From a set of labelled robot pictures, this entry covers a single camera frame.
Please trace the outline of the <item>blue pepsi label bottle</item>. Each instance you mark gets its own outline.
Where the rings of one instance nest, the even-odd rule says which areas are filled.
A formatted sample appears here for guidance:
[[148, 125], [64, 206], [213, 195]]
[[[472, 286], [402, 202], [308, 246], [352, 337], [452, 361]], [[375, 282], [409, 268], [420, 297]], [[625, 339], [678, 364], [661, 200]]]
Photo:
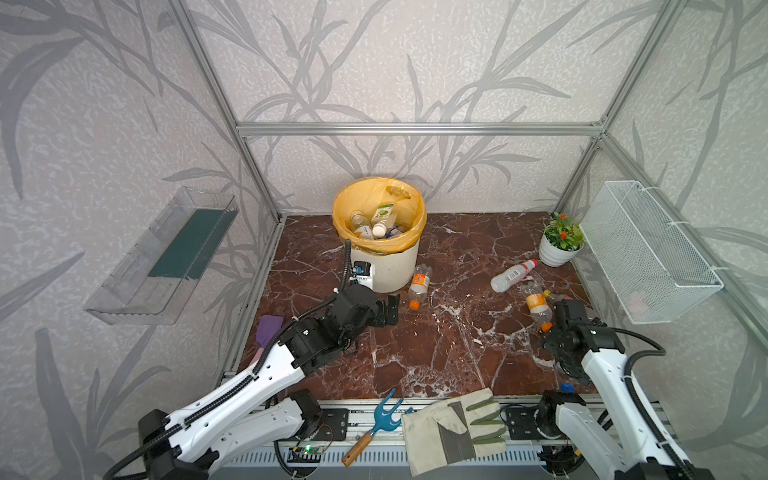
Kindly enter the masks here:
[[389, 230], [385, 236], [386, 239], [395, 238], [403, 234], [403, 230], [400, 228], [399, 225], [394, 226], [391, 230]]

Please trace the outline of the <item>white label vitamin bottle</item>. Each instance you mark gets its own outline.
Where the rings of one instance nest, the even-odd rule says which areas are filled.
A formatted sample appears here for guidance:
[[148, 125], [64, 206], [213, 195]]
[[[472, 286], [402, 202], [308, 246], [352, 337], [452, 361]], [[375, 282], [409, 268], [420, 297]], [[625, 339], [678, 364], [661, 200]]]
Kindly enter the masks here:
[[375, 239], [372, 231], [372, 223], [361, 211], [356, 210], [351, 213], [349, 224], [350, 230], [357, 238], [365, 240]]

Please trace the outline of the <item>lime label clear bottle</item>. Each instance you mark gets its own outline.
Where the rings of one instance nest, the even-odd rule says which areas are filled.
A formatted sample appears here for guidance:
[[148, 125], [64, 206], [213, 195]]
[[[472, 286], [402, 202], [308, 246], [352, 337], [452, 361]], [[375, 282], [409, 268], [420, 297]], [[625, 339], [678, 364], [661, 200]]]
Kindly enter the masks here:
[[380, 204], [371, 219], [371, 230], [374, 238], [385, 238], [388, 232], [395, 226], [396, 219], [397, 212], [394, 203]]

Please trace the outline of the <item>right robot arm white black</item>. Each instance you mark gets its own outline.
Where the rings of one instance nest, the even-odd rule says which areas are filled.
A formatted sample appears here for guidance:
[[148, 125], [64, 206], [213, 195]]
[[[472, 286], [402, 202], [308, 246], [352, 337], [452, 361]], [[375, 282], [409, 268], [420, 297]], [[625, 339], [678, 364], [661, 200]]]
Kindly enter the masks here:
[[613, 439], [576, 393], [548, 390], [535, 422], [547, 438], [565, 437], [600, 479], [712, 479], [684, 453], [645, 395], [633, 367], [663, 357], [656, 341], [634, 331], [590, 320], [583, 302], [554, 303], [554, 323], [543, 346], [567, 376], [593, 385], [618, 435]]

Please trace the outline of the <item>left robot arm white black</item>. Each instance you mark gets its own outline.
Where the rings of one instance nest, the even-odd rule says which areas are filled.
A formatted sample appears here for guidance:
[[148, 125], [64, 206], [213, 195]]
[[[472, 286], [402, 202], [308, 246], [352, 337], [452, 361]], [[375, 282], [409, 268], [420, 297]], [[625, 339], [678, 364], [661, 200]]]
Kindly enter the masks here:
[[139, 446], [105, 473], [124, 478], [141, 461], [139, 479], [206, 479], [241, 454], [274, 441], [306, 438], [320, 428], [321, 408], [306, 391], [271, 407], [272, 397], [334, 362], [369, 327], [398, 322], [400, 297], [382, 300], [358, 280], [344, 253], [342, 280], [333, 295], [293, 317], [264, 346], [259, 359], [211, 393], [139, 422]]

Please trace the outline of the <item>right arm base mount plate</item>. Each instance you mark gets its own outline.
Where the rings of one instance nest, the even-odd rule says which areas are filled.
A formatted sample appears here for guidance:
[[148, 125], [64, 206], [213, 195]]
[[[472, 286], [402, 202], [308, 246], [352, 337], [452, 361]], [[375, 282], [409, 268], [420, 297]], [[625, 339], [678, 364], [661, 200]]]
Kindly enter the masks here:
[[502, 417], [511, 440], [544, 439], [536, 423], [536, 412], [537, 407], [533, 405], [507, 404], [502, 408]]

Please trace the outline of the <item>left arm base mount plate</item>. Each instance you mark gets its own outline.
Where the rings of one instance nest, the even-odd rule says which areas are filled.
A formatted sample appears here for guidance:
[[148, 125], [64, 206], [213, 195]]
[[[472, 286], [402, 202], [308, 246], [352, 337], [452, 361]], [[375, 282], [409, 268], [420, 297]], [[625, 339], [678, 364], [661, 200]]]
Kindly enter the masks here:
[[321, 442], [345, 441], [349, 415], [350, 411], [346, 408], [323, 408], [320, 415], [320, 425], [311, 439]]

